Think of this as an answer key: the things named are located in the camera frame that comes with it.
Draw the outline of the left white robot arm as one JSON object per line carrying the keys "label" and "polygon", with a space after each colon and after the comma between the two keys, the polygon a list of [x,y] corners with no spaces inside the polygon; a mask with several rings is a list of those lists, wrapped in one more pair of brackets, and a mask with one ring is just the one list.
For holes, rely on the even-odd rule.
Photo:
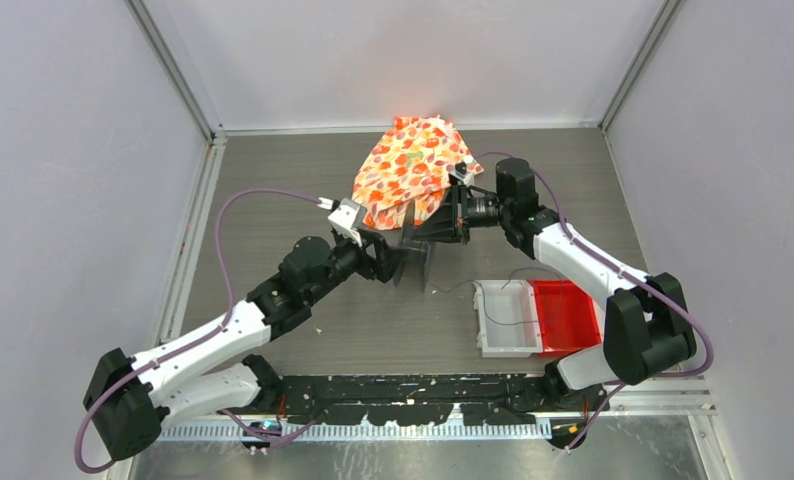
{"label": "left white robot arm", "polygon": [[271,412],[279,380],[265,361],[250,356],[226,370],[216,366],[291,332],[354,275],[391,281],[408,256],[376,232],[362,232],[360,242],[334,239],[297,240],[274,275],[186,335],[131,356],[120,348],[102,355],[83,399],[82,425],[94,426],[112,461],[139,454],[164,430],[211,411]]}

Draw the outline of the black cable spool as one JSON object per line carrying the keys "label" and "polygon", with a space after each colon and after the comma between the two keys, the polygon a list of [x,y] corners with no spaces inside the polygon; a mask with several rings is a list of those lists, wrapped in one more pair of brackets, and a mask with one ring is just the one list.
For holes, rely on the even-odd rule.
{"label": "black cable spool", "polygon": [[416,202],[411,201],[405,211],[397,242],[397,248],[404,253],[404,257],[392,283],[398,289],[424,293],[429,284],[434,245],[416,235],[415,206]]}

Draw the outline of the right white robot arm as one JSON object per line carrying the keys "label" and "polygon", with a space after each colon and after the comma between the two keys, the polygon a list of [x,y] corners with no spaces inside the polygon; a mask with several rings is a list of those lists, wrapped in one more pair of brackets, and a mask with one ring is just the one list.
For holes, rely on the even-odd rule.
{"label": "right white robot arm", "polygon": [[495,191],[468,184],[466,174],[466,165],[458,164],[441,206],[423,221],[408,212],[403,234],[414,242],[466,244],[472,230],[499,227],[510,245],[603,304],[602,342],[546,366],[550,406],[569,410],[587,387],[638,385],[696,355],[695,321],[678,279],[632,268],[577,233],[561,208],[540,202],[539,176],[524,159],[497,162]]}

